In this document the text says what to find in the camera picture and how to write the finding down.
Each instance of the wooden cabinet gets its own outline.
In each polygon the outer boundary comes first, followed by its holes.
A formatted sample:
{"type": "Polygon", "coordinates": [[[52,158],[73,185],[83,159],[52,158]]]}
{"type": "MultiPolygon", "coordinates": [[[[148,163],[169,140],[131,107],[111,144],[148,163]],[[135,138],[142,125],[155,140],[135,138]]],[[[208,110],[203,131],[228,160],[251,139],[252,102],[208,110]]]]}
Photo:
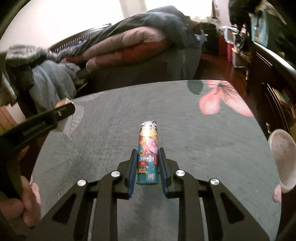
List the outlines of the wooden cabinet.
{"type": "MultiPolygon", "coordinates": [[[[263,46],[254,43],[248,70],[247,92],[250,106],[262,131],[268,139],[276,129],[287,131],[296,141],[296,118],[290,105],[296,106],[296,70],[285,60],[263,46]],[[288,93],[289,104],[279,99],[279,93],[288,93]]],[[[281,220],[278,229],[280,241],[296,237],[296,188],[282,194],[281,220]]]]}
{"type": "Polygon", "coordinates": [[[248,71],[247,92],[255,102],[252,110],[266,138],[275,129],[287,131],[296,141],[291,127],[296,123],[296,71],[280,56],[254,43],[248,71]],[[287,92],[290,102],[285,104],[277,94],[287,92]]]}

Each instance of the white bowl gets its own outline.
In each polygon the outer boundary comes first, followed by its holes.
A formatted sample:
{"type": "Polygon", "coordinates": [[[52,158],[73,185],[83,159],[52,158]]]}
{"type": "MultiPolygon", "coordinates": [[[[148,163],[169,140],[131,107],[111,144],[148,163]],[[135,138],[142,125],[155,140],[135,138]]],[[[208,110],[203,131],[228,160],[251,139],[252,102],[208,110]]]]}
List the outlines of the white bowl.
{"type": "Polygon", "coordinates": [[[273,131],[268,142],[279,172],[281,191],[287,193],[296,185],[296,143],[282,129],[273,131]]]}

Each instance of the finger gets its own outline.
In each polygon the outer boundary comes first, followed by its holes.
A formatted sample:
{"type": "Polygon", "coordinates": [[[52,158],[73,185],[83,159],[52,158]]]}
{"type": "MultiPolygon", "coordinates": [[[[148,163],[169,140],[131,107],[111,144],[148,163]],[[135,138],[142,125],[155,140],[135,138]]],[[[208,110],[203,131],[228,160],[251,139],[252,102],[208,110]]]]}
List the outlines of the finger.
{"type": "Polygon", "coordinates": [[[23,212],[23,220],[29,226],[35,226],[41,220],[41,208],[40,205],[35,201],[33,203],[33,208],[31,211],[27,211],[26,209],[23,212]]]}
{"type": "Polygon", "coordinates": [[[32,197],[34,195],[31,185],[28,180],[21,176],[22,181],[22,203],[26,210],[30,211],[33,208],[32,197]]]}
{"type": "Polygon", "coordinates": [[[17,218],[22,214],[24,205],[16,198],[0,200],[0,210],[6,219],[17,218]]]}
{"type": "Polygon", "coordinates": [[[35,226],[41,219],[40,205],[36,201],[32,187],[25,177],[21,177],[23,195],[22,202],[24,204],[23,220],[28,226],[35,226]]]}

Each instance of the can label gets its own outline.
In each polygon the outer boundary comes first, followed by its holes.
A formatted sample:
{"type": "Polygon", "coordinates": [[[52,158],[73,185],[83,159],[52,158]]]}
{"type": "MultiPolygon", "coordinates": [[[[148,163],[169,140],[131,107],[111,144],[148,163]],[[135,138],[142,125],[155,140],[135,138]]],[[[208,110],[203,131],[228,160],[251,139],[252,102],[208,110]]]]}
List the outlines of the can label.
{"type": "Polygon", "coordinates": [[[155,121],[145,121],[140,125],[138,184],[158,183],[157,125],[155,121]]]}

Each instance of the wooden floor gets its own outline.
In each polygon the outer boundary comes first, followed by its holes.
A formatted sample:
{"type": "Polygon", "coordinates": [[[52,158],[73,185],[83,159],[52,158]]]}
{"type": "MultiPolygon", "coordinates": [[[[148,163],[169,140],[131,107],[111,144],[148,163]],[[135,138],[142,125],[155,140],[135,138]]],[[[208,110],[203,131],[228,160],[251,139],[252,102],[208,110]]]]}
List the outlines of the wooden floor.
{"type": "Polygon", "coordinates": [[[246,95],[246,71],[235,69],[226,56],[203,53],[194,79],[226,80],[234,86],[242,97],[246,95]]]}

